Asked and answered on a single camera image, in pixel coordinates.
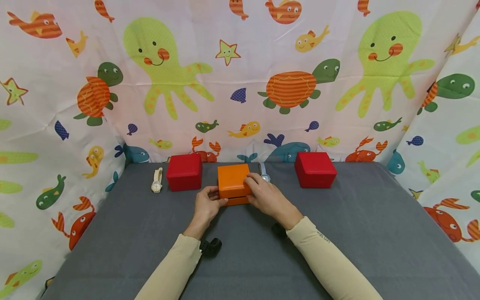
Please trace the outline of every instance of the gray tablecloth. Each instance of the gray tablecloth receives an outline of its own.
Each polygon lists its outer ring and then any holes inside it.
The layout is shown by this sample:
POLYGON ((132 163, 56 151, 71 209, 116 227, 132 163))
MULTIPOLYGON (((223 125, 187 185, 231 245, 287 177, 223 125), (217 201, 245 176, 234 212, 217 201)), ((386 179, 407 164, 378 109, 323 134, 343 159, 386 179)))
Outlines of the gray tablecloth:
MULTIPOLYGON (((204 164, 203 185, 216 185, 204 164)), ((197 191, 150 191, 154 170, 129 165, 57 274, 44 300, 132 300, 188 225, 197 191)), ((331 189, 302 189, 293 164, 267 163, 279 189, 357 266, 385 300, 480 299, 480 276, 457 247, 376 163, 336 163, 331 189)), ((250 164, 257 171, 258 164, 250 164)), ((330 299, 274 220, 251 205, 224 208, 183 300, 330 299)))

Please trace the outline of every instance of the arm sleeve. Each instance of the arm sleeve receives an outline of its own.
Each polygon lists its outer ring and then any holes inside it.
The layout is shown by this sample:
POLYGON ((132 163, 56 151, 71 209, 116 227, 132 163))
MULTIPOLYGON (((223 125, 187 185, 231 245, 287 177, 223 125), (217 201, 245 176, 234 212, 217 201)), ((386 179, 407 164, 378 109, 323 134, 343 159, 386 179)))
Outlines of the arm sleeve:
POLYGON ((202 256, 200 241, 179 235, 135 300, 177 300, 202 256))
POLYGON ((365 276, 307 217, 287 231, 287 235, 333 299, 382 299, 365 276))

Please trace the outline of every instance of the orange box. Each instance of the orange box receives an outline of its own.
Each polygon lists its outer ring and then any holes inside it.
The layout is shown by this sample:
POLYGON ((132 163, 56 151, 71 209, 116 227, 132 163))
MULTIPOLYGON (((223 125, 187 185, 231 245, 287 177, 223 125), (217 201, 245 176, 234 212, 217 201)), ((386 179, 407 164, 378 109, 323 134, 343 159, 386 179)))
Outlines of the orange box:
POLYGON ((228 198, 227 205, 248 204, 246 195, 252 190, 243 179, 249 172, 247 164, 218 167, 218 193, 228 198))

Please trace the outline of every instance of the fabric backdrop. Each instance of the fabric backdrop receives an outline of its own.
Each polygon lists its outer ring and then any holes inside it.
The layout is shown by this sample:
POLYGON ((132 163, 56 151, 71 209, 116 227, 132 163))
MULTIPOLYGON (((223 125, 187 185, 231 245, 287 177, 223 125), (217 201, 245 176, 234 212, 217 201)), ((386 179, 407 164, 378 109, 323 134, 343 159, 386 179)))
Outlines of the fabric backdrop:
POLYGON ((41 293, 126 163, 192 151, 392 157, 480 270, 477 1, 265 2, 0 4, 0 299, 41 293))

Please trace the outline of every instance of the orange turtle shell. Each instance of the orange turtle shell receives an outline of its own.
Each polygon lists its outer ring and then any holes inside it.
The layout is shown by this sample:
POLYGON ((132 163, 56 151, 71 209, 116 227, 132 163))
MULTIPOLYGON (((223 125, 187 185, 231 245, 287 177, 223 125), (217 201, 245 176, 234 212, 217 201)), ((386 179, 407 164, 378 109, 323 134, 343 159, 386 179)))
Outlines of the orange turtle shell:
POLYGON ((78 108, 89 117, 103 117, 102 110, 110 101, 110 89, 105 81, 98 77, 89 76, 87 81, 78 92, 78 108))
POLYGON ((273 75, 267 82, 267 95, 278 106, 292 108, 310 97, 316 85, 317 80, 310 73, 280 73, 273 75))

